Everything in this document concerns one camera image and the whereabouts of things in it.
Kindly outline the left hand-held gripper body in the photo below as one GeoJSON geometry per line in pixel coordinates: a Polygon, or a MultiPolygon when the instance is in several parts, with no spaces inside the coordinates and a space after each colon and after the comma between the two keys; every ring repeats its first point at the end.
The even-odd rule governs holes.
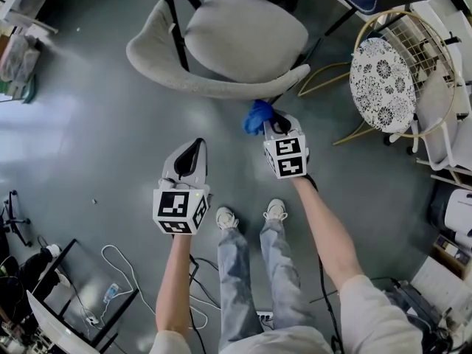
{"type": "Polygon", "coordinates": [[[167,235],[196,235],[209,211],[209,188],[161,178],[153,191],[153,221],[167,235]]]}

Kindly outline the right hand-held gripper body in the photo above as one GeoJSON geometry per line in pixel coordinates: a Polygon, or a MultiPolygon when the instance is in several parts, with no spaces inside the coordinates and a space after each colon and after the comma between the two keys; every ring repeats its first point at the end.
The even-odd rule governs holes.
{"type": "Polygon", "coordinates": [[[268,165],[278,179],[307,174],[309,149],[305,135],[266,140],[264,149],[268,165]]]}

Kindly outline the blue cloth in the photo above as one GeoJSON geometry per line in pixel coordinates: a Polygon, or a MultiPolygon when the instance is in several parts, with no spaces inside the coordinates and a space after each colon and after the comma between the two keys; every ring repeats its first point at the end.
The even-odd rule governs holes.
{"type": "Polygon", "coordinates": [[[243,130],[251,135],[264,133],[264,124],[274,118],[272,105],[265,100],[255,100],[250,112],[243,120],[243,130]]]}

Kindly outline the grey upholstered armchair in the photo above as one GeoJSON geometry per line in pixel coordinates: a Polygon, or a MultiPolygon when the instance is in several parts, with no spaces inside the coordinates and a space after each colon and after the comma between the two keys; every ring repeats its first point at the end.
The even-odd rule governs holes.
{"type": "Polygon", "coordinates": [[[267,0],[159,0],[126,55],[169,89],[264,100],[309,74],[307,44],[305,26],[267,0]]]}

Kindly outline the person's left forearm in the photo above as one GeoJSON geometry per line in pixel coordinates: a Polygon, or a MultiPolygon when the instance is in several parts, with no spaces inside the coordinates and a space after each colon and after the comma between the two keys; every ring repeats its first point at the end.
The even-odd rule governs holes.
{"type": "Polygon", "coordinates": [[[159,332],[173,331],[186,336],[190,326],[190,235],[173,238],[156,301],[159,332]]]}

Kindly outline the person's right forearm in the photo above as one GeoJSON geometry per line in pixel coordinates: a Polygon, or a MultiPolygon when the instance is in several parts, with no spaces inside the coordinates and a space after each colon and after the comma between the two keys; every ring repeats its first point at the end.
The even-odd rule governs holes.
{"type": "Polygon", "coordinates": [[[308,179],[297,177],[292,183],[304,207],[322,265],[340,291],[347,281],[363,274],[354,243],[308,179]]]}

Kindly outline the person's right white shoe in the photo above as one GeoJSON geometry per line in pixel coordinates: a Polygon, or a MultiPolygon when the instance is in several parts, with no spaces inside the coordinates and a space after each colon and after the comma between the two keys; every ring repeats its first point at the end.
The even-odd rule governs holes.
{"type": "Polygon", "coordinates": [[[266,221],[284,221],[288,217],[284,202],[278,198],[272,199],[267,210],[263,213],[263,217],[266,221]]]}

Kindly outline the person's white shoe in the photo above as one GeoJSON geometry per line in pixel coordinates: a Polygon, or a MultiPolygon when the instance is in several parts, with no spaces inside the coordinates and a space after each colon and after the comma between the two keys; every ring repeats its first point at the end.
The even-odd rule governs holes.
{"type": "Polygon", "coordinates": [[[272,199],[267,210],[263,213],[263,217],[266,221],[284,221],[288,217],[284,202],[278,198],[272,199]]]}
{"type": "Polygon", "coordinates": [[[220,230],[236,229],[239,220],[236,218],[233,211],[222,206],[216,212],[216,224],[220,230]]]}

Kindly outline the person's left white shoe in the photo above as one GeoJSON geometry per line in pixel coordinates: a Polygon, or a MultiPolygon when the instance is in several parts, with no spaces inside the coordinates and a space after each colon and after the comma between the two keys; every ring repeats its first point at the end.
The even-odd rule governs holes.
{"type": "Polygon", "coordinates": [[[216,212],[216,224],[220,230],[236,229],[239,220],[236,218],[233,211],[222,206],[216,212]]]}

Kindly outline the person's left leg in jeans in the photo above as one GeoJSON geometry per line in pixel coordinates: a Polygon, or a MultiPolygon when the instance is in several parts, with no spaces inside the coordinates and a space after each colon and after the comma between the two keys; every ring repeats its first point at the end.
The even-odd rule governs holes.
{"type": "Polygon", "coordinates": [[[221,296],[219,351],[263,332],[251,292],[249,247],[236,228],[223,229],[218,244],[221,296]]]}

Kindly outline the person's leg in jeans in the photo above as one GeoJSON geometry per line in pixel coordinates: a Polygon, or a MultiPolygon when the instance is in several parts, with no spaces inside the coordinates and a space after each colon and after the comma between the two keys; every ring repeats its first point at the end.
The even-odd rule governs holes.
{"type": "Polygon", "coordinates": [[[218,244],[221,296],[219,351],[263,332],[251,292],[249,247],[236,228],[223,229],[218,244]]]}
{"type": "Polygon", "coordinates": [[[315,327],[316,321],[302,292],[281,220],[270,218],[265,222],[260,245],[271,285],[274,327],[315,327]]]}

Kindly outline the clear plastic water bottle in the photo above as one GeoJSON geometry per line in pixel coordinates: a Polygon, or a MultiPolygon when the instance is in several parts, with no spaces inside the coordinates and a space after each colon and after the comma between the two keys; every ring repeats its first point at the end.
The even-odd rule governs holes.
{"type": "Polygon", "coordinates": [[[117,294],[119,291],[119,286],[116,283],[110,284],[107,291],[104,294],[103,302],[107,305],[117,294]]]}

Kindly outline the person's right leg in jeans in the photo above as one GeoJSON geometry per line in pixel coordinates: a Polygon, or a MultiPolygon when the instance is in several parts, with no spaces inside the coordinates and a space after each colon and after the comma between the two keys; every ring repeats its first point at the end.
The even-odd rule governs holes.
{"type": "Polygon", "coordinates": [[[274,327],[315,327],[316,321],[302,292],[281,220],[270,218],[265,222],[260,245],[271,285],[274,327]]]}

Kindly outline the black garment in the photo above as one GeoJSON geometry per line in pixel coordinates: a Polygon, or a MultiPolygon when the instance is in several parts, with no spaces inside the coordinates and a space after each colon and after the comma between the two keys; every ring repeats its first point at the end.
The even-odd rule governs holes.
{"type": "Polygon", "coordinates": [[[31,313],[27,291],[35,289],[52,259],[50,250],[42,248],[19,267],[14,275],[0,279],[0,307],[12,323],[19,324],[31,313]]]}

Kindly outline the black tripod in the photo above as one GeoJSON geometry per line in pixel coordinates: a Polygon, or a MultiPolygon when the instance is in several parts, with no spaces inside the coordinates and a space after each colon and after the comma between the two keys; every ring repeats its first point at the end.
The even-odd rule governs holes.
{"type": "Polygon", "coordinates": [[[19,220],[13,213],[13,197],[17,195],[18,192],[16,190],[9,191],[8,198],[2,203],[2,208],[0,209],[0,239],[6,240],[6,234],[12,232],[18,236],[26,247],[32,247],[32,242],[25,241],[18,228],[19,224],[30,225],[31,220],[29,218],[19,220]]]}

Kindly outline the green plastic tray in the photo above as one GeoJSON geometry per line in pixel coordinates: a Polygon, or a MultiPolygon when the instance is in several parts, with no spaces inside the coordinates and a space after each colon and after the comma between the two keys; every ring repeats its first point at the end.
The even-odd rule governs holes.
{"type": "Polygon", "coordinates": [[[25,85],[23,90],[23,103],[29,104],[33,101],[37,94],[37,79],[36,76],[33,75],[29,82],[25,85]]]}

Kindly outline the white monitor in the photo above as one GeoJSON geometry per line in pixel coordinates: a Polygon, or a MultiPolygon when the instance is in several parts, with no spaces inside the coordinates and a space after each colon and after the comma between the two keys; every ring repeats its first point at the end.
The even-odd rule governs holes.
{"type": "Polygon", "coordinates": [[[27,298],[39,328],[55,346],[58,346],[66,354],[100,354],[98,350],[75,334],[71,327],[67,327],[58,317],[55,317],[29,291],[27,291],[27,298]]]}

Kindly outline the person's cream shirt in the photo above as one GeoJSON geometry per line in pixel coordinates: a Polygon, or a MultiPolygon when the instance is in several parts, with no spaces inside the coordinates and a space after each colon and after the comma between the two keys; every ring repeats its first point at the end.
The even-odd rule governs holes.
{"type": "MultiPolygon", "coordinates": [[[[343,284],[341,332],[345,354],[423,354],[423,334],[364,275],[343,284]]],[[[312,327],[271,330],[229,344],[219,354],[333,354],[312,327]]]]}

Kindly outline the white and black appliance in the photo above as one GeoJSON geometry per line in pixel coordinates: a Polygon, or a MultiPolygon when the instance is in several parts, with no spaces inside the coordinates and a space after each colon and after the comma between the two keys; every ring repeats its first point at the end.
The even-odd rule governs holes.
{"type": "Polygon", "coordinates": [[[472,252],[472,191],[437,182],[427,218],[443,236],[472,252]]]}

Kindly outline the plastic wrapped bundle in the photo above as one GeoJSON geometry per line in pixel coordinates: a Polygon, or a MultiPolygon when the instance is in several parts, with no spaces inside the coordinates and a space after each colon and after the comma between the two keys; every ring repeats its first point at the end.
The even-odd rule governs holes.
{"type": "Polygon", "coordinates": [[[0,57],[0,80],[26,83],[30,80],[41,52],[23,35],[13,34],[0,57]]]}

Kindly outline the open cardboard box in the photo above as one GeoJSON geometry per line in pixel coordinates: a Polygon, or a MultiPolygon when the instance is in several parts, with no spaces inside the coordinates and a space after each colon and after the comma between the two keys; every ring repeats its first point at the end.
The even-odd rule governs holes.
{"type": "Polygon", "coordinates": [[[430,256],[461,280],[465,280],[472,266],[472,256],[442,235],[434,241],[430,256]]]}

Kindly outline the white ribbed sheet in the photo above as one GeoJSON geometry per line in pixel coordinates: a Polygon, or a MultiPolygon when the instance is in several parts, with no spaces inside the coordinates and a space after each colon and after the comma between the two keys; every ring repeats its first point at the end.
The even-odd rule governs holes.
{"type": "Polygon", "coordinates": [[[411,284],[439,312],[451,308],[464,319],[472,318],[472,288],[433,258],[426,258],[411,284]]]}

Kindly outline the black equipment pile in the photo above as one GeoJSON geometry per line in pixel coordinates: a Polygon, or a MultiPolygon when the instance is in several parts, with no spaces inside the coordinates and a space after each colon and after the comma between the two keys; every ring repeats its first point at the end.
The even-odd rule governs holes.
{"type": "Polygon", "coordinates": [[[453,308],[440,312],[407,281],[390,282],[385,294],[423,333],[423,354],[472,354],[472,337],[465,336],[468,323],[453,308]]]}

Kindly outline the black frame glass table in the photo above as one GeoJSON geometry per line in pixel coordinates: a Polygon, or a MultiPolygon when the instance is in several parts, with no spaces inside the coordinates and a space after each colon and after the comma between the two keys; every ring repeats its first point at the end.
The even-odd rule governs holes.
{"type": "MultiPolygon", "coordinates": [[[[111,346],[112,343],[114,343],[114,340],[116,339],[117,335],[113,335],[109,340],[107,340],[106,343],[102,346],[101,349],[98,349],[99,343],[107,336],[108,332],[114,327],[114,325],[118,322],[118,320],[122,317],[122,315],[126,312],[128,307],[131,305],[131,303],[134,301],[137,295],[141,294],[141,291],[139,290],[139,286],[137,284],[131,285],[130,290],[126,291],[124,295],[126,295],[127,299],[119,306],[119,308],[116,310],[116,312],[111,316],[111,318],[103,325],[103,327],[99,330],[99,332],[92,338],[88,339],[81,333],[79,333],[77,330],[75,330],[70,324],[68,324],[64,319],[63,319],[63,314],[67,310],[67,306],[63,308],[63,310],[60,313],[56,313],[51,309],[45,302],[39,300],[40,302],[43,303],[43,305],[46,306],[46,308],[52,312],[55,317],[58,317],[59,320],[64,323],[67,327],[71,327],[72,331],[77,334],[82,340],[84,340],[87,344],[92,346],[94,349],[98,350],[100,354],[104,354],[106,350],[111,346]]],[[[34,290],[31,292],[35,298],[37,291],[34,290]]]]}

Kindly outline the white frame office chair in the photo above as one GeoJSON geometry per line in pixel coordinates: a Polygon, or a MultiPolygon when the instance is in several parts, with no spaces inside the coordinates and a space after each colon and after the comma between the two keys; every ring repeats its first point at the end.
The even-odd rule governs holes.
{"type": "Polygon", "coordinates": [[[416,123],[435,171],[447,166],[472,171],[472,109],[460,120],[451,107],[459,89],[446,83],[437,69],[427,78],[416,106],[416,123]]]}

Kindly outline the light wooden frame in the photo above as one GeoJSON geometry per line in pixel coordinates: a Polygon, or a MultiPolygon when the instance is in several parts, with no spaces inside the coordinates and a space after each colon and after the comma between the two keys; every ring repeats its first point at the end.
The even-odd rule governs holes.
{"type": "Polygon", "coordinates": [[[446,156],[437,163],[416,158],[416,163],[430,167],[433,179],[472,192],[472,157],[446,156]]]}

